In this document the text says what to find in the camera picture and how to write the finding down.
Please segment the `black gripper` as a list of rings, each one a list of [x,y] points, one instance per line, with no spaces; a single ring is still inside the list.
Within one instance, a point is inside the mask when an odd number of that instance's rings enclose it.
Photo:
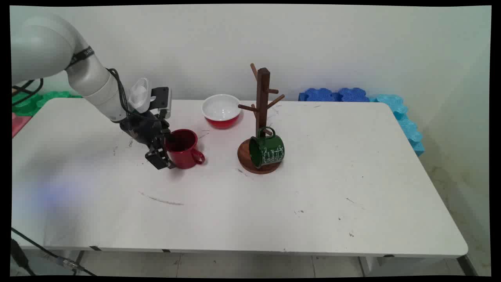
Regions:
[[[169,123],[165,119],[167,113],[167,111],[159,111],[158,114],[152,114],[147,111],[140,114],[141,117],[129,116],[119,122],[123,132],[149,148],[145,159],[158,170],[177,168],[165,148],[165,141],[173,142]]]

